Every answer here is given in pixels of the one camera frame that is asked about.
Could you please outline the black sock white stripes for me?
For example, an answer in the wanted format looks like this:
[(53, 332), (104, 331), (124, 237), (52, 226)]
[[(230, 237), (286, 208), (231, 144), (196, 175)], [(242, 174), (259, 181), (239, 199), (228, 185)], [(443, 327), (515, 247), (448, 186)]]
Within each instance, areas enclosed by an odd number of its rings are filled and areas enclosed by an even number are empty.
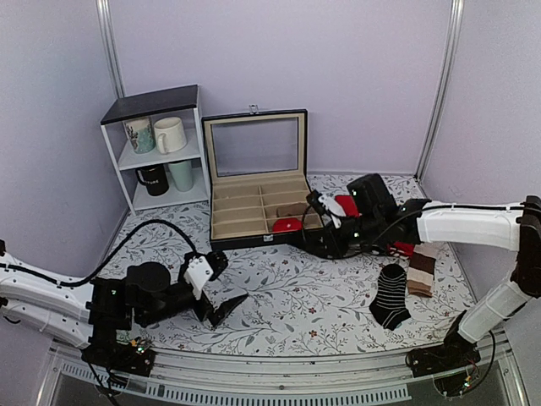
[(323, 260), (335, 260), (337, 258), (336, 250), (321, 242), (305, 243), (302, 250)]

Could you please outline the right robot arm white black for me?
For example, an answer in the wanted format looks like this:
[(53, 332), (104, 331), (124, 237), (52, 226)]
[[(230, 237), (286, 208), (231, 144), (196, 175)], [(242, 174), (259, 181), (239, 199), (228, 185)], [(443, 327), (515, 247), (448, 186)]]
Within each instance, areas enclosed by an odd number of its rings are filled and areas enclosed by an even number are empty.
[(347, 190), (358, 210), (348, 216), (335, 199), (313, 190), (306, 201), (331, 218), (316, 255), (341, 259), (382, 252), (395, 243), (479, 244), (516, 253), (510, 276), (458, 316), (437, 351), (437, 361), (456, 368), (493, 327), (540, 296), (540, 199), (504, 206), (410, 199), (398, 205), (378, 173), (352, 181)]

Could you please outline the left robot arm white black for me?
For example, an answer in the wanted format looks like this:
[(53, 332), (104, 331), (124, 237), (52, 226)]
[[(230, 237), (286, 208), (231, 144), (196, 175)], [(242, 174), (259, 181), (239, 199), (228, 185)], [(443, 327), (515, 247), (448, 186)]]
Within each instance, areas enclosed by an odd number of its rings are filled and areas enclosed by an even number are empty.
[(147, 261), (129, 266), (121, 279), (68, 278), (24, 263), (1, 252), (1, 313), (27, 321), (40, 331), (76, 348), (92, 348), (108, 367), (126, 358), (117, 332), (134, 325), (148, 327), (192, 311), (199, 321), (219, 326), (247, 297), (242, 294), (213, 304), (206, 284), (225, 270), (227, 258), (218, 251), (188, 253), (176, 282), (165, 266)]

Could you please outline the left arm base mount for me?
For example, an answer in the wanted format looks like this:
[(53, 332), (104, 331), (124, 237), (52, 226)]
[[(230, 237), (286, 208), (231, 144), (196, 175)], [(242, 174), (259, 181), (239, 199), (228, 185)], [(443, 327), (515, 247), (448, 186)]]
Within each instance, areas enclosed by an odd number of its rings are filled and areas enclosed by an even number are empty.
[(120, 343), (116, 338), (92, 339), (82, 350), (82, 360), (108, 371), (149, 377), (156, 352), (144, 343)]

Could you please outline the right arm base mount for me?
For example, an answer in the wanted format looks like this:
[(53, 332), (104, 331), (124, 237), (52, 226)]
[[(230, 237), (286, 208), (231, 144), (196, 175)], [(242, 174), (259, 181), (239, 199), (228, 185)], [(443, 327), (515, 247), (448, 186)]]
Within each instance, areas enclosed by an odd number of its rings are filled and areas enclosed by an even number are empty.
[(481, 360), (476, 344), (442, 343), (415, 348), (405, 357), (414, 377), (443, 374), (433, 380), (436, 391), (445, 398), (458, 398), (471, 392), (480, 377)]

